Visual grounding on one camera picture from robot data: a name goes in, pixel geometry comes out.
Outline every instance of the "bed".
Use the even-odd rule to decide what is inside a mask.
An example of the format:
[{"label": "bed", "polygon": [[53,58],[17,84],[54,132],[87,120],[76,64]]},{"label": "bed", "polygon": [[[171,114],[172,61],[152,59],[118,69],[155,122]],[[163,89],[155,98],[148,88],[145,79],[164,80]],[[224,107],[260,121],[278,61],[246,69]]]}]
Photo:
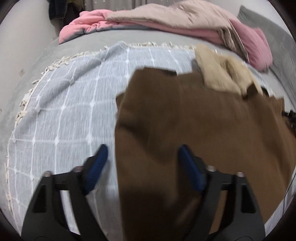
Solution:
[{"label": "bed", "polygon": [[[9,163],[7,164],[7,146],[9,140],[11,140],[12,132],[15,128],[15,121],[16,121],[16,113],[20,112],[20,103],[23,101],[23,97],[28,94],[28,90],[32,89],[34,86],[32,82],[35,80],[40,80],[41,75],[40,73],[44,71],[48,71],[48,67],[54,67],[57,65],[58,61],[62,60],[65,63],[65,59],[63,57],[83,57],[91,54],[91,52],[97,52],[101,50],[105,50],[106,48],[110,48],[115,44],[121,44],[121,46],[130,46],[131,48],[149,48],[149,47],[162,47],[163,43],[167,43],[164,48],[167,49],[183,49],[187,52],[190,52],[190,46],[197,45],[198,43],[203,43],[210,47],[213,50],[216,50],[219,53],[228,53],[230,55],[234,55],[238,57],[233,52],[225,49],[221,46],[216,46],[214,44],[208,43],[201,39],[196,39],[193,37],[182,36],[178,34],[166,33],[157,30],[111,30],[111,31],[104,31],[104,32],[95,32],[92,34],[84,35],[79,38],[73,39],[61,45],[58,44],[58,39],[52,42],[48,48],[43,52],[43,54],[37,59],[35,64],[32,66],[31,70],[24,76],[22,82],[19,83],[17,88],[14,91],[14,94],[9,101],[6,109],[0,116],[0,162],[2,165],[5,165],[5,169],[1,168],[1,181],[7,182],[7,187],[1,187],[1,197],[7,197],[0,199],[0,206],[7,216],[8,220],[13,224],[13,226],[20,232],[22,222],[25,216],[25,211],[30,200],[31,195],[29,193],[26,194],[26,190],[22,190],[22,182],[16,181],[16,175],[20,175],[23,177],[27,177],[29,183],[32,183],[32,186],[35,187],[38,183],[38,179],[32,177],[30,171],[27,170],[23,165],[17,167],[17,164],[11,166]],[[285,100],[285,110],[290,111],[294,109],[293,103],[291,101],[290,96],[285,91],[283,85],[279,82],[278,77],[276,74],[269,70],[266,73],[259,73],[256,70],[252,70],[257,80],[265,87],[270,94],[274,94],[276,97],[284,97]],[[83,163],[83,159],[79,160],[71,160],[67,164],[58,163],[59,166],[62,168],[59,169],[59,172],[67,172],[73,166],[77,166]],[[39,167],[40,171],[44,170],[43,165]],[[100,183],[100,185],[109,185],[108,180],[106,178],[106,183]],[[295,192],[295,185],[292,185],[290,188],[290,192],[287,195],[287,199],[284,201],[286,210],[289,203],[292,200],[293,193]],[[102,197],[104,195],[100,192],[93,192],[88,196],[89,203],[93,208],[94,213],[96,213],[96,218],[100,223],[102,220],[98,217],[98,211],[96,210],[96,206],[98,206],[98,202],[102,201]],[[68,222],[70,223],[70,229],[74,232],[78,232],[77,227],[75,225],[75,221],[73,216],[71,216],[70,206],[69,203],[67,204],[67,195],[64,194],[63,198],[66,201],[66,215]],[[120,213],[119,205],[113,204],[114,208],[114,215],[116,216],[116,212]],[[273,219],[268,221],[266,224],[266,233],[269,233],[273,227],[276,225],[278,220],[282,214],[282,203],[279,205],[278,210],[274,213]],[[121,239],[121,228],[118,226],[120,219],[115,222],[110,220],[106,221],[106,214],[99,211],[101,218],[103,217],[103,222],[109,222],[112,228],[117,229],[116,231],[112,229],[108,229],[107,227],[103,227],[103,231],[107,235],[109,240],[120,240]]]}]

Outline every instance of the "wall outlet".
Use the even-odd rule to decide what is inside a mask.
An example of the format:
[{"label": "wall outlet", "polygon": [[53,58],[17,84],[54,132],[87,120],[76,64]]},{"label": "wall outlet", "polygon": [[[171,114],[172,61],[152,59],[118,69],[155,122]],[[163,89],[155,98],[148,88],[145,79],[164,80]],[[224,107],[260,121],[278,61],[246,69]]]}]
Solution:
[{"label": "wall outlet", "polygon": [[19,72],[19,75],[22,77],[24,74],[25,74],[25,71],[24,71],[24,69],[22,69],[22,70]]}]

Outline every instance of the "black cable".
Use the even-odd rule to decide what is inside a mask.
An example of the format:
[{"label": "black cable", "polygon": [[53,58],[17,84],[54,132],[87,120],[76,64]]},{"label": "black cable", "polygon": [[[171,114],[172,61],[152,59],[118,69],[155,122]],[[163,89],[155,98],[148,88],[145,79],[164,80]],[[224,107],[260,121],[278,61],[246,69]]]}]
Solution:
[{"label": "black cable", "polygon": [[286,195],[287,195],[287,193],[288,193],[288,191],[289,191],[289,189],[290,189],[290,187],[291,187],[291,185],[292,185],[292,183],[294,181],[295,176],[296,176],[296,171],[295,171],[294,177],[293,177],[293,179],[292,179],[292,181],[291,181],[291,183],[290,183],[290,185],[289,185],[289,187],[288,187],[288,189],[286,191],[286,194],[284,196],[284,207],[283,207],[283,215],[282,215],[282,217],[284,216],[284,211],[285,211],[285,198],[286,198]]}]

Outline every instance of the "mattress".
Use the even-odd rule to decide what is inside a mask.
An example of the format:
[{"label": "mattress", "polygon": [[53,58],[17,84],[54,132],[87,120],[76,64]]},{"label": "mattress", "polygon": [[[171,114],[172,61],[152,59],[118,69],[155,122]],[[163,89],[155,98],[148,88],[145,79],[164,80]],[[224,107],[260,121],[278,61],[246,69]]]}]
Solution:
[{"label": "mattress", "polygon": [[[217,50],[219,53],[227,53],[236,56],[235,53],[221,47],[215,46],[206,41],[195,39],[191,37],[181,36],[177,34],[165,33],[154,30],[112,30],[106,32],[96,32],[89,35],[84,35],[64,44],[58,45],[58,40],[55,40],[37,59],[31,70],[28,71],[23,80],[18,84],[15,89],[11,100],[8,102],[6,109],[0,116],[0,163],[6,165],[7,162],[7,144],[8,140],[14,130],[15,115],[20,111],[19,104],[28,90],[32,88],[32,82],[40,79],[40,73],[50,66],[55,60],[61,59],[64,56],[73,56],[80,52],[87,51],[100,51],[106,45],[112,46],[118,41],[126,43],[145,43],[155,42],[158,45],[162,43],[173,43],[175,45],[196,45],[203,43],[212,49]],[[261,74],[260,77],[271,87],[276,97],[284,97],[285,109],[290,110],[291,103],[285,91],[279,84],[275,75],[269,71],[268,73]],[[5,169],[0,169],[0,183],[6,183]],[[0,186],[0,206],[4,214],[8,217],[9,221],[16,227],[14,218],[11,216],[7,196],[8,189],[6,185]]]}]

